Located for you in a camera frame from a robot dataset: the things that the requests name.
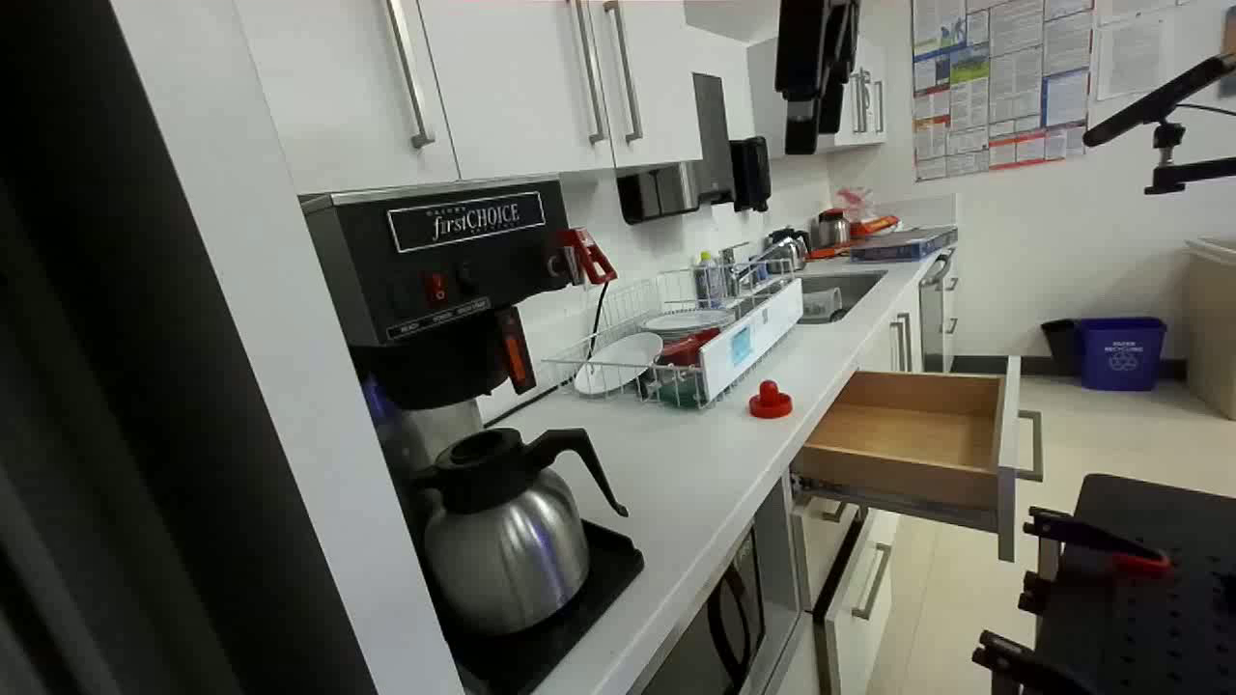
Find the red knobbed puck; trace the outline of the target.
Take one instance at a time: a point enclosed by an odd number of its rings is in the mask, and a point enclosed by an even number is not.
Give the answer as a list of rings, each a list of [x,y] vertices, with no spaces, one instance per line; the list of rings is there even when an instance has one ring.
[[[750,413],[755,418],[787,418],[791,413],[791,396],[771,377],[764,377],[759,387],[759,392],[750,396]]]

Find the white plate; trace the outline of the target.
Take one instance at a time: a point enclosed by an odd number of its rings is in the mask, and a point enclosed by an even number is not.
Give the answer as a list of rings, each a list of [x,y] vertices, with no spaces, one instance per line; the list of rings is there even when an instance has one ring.
[[[630,332],[604,351],[594,351],[571,377],[571,391],[583,396],[616,392],[639,382],[666,351],[657,332]]]

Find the white dish rack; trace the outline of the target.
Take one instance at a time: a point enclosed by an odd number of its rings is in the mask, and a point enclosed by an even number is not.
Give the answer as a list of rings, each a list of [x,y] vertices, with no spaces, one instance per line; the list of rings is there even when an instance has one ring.
[[[689,368],[657,363],[639,392],[671,410],[706,410],[755,372],[804,315],[804,280],[759,288],[755,306],[699,346]]]

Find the kitchen sink faucet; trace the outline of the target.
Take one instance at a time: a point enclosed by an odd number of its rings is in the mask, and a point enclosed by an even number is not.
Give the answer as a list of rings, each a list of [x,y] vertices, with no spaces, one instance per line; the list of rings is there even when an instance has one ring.
[[[778,240],[771,248],[759,249],[741,266],[730,271],[730,292],[741,296],[769,278],[796,275],[804,266],[804,244],[798,240]]]

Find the black coffee maker machine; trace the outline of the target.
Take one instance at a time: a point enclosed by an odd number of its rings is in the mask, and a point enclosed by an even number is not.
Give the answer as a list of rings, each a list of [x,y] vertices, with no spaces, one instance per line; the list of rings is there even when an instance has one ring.
[[[313,194],[307,221],[460,678],[474,695],[533,695],[635,583],[643,551],[578,514],[590,545],[583,590],[533,628],[471,633],[429,570],[426,525],[441,493],[415,490],[415,475],[487,432],[474,413],[484,392],[538,387],[518,306],[576,280],[605,287],[616,266],[567,224],[553,181],[433,198]]]

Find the stainless steel coffee carafe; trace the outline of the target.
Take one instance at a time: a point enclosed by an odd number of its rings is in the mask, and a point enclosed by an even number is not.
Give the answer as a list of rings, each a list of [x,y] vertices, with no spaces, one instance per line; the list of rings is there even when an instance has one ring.
[[[533,444],[518,427],[487,427],[415,475],[415,490],[441,493],[426,525],[429,570],[471,633],[533,628],[583,590],[590,545],[576,493],[553,475],[563,450],[583,460],[609,511],[625,517],[583,427],[546,427]]]

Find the blue tray on counter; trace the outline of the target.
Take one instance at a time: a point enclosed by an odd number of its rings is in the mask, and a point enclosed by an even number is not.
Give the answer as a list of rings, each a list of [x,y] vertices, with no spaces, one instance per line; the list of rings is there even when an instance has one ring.
[[[909,226],[909,231],[882,231],[863,240],[851,260],[858,264],[909,264],[927,260],[958,240],[958,226]]]

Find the open wooden drawer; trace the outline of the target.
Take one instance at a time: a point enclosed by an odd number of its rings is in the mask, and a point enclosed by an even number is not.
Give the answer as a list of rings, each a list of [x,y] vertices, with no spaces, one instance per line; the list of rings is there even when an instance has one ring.
[[[791,475],[811,493],[993,531],[1017,560],[1019,357],[1001,373],[855,372]]]

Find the white upper cabinets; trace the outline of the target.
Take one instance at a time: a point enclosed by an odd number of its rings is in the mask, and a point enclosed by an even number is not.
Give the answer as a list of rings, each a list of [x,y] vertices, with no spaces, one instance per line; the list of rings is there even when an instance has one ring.
[[[683,0],[236,0],[301,194],[699,157]]]

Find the black trash bin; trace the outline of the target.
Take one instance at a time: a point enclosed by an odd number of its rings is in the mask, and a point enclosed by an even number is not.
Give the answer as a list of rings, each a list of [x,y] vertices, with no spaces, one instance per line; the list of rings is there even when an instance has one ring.
[[[1080,372],[1080,327],[1074,319],[1046,319],[1044,325],[1044,338],[1050,346],[1050,363],[1061,373],[1078,373]]]

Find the blue recycling bin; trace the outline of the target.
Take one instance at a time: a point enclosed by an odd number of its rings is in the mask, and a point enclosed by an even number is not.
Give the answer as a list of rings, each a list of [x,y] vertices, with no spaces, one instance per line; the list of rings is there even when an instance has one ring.
[[[1078,325],[1089,391],[1153,391],[1167,325],[1159,315],[1089,315]]]

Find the black perforated robot table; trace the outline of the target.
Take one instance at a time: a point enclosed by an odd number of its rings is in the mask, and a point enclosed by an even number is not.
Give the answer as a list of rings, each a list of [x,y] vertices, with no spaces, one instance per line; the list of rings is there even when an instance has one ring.
[[[1236,500],[1089,475],[1070,514],[1032,504],[1037,642],[985,628],[990,695],[1236,695]]]

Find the black wall dispenser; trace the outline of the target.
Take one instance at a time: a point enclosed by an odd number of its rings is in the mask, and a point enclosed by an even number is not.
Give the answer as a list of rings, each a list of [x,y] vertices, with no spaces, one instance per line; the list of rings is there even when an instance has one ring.
[[[769,198],[771,198],[764,137],[760,134],[733,137],[730,167],[733,167],[733,209],[737,212],[744,212],[744,209],[764,212]]]

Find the wall poster with charts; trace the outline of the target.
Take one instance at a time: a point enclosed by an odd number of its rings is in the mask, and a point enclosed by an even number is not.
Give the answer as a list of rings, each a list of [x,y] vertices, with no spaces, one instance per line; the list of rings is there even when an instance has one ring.
[[[912,0],[918,181],[1080,153],[1092,0]]]

